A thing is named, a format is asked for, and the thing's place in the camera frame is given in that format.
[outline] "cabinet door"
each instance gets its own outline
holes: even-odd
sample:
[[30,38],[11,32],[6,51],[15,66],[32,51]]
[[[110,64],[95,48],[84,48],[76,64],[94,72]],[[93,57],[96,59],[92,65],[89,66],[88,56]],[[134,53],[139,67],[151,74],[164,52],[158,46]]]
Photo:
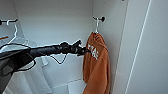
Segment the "cabinet door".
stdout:
[[[98,32],[108,47],[112,81],[115,77],[127,6],[128,0],[94,0],[93,16],[105,17],[104,22],[99,22]],[[95,26],[96,21],[93,20],[93,30],[96,29]]]
[[125,94],[149,2],[150,0],[128,1],[112,94]]
[[151,0],[125,94],[168,94],[168,1]]

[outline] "wall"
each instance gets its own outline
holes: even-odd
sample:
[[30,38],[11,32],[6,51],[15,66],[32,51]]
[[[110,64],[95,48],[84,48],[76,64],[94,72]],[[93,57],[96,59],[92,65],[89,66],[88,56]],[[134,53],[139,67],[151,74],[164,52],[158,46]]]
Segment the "wall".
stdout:
[[98,31],[104,37],[109,50],[113,81],[118,63],[127,3],[128,0],[94,0],[93,16],[106,18],[105,22],[99,24]]
[[125,94],[150,0],[129,0],[113,94]]
[[[0,20],[15,20],[18,18],[13,1],[12,0],[0,0]],[[20,23],[17,23],[18,33],[17,35],[20,37],[23,36],[22,29],[20,27]],[[0,37],[8,36],[9,39],[6,39],[6,42],[9,42],[14,37],[15,28],[13,23],[9,26],[6,23],[0,25]]]
[[168,1],[150,0],[125,94],[168,94]]
[[[73,44],[82,40],[85,46],[92,31],[92,0],[14,0],[25,38],[40,46],[60,44],[67,41]],[[55,55],[62,61],[64,55]],[[44,73],[52,90],[68,93],[67,83],[82,79],[83,57],[68,55],[59,65],[52,58]]]

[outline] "hook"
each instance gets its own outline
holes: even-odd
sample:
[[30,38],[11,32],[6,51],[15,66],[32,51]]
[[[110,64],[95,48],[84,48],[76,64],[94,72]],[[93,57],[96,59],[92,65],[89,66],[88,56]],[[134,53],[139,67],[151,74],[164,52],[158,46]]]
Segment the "hook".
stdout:
[[102,22],[105,21],[105,17],[102,17],[102,18],[96,18],[96,17],[93,17],[95,20],[101,20]]
[[[8,21],[1,21],[1,20],[0,20],[0,25],[2,25],[3,22],[8,22]],[[18,19],[16,19],[16,20],[10,20],[9,22],[17,22],[17,21],[18,21]]]
[[98,27],[99,27],[99,19],[98,18],[96,18],[97,20],[97,23],[96,23],[96,30],[95,30],[95,33],[99,33],[98,31],[97,31],[97,29],[98,29]]

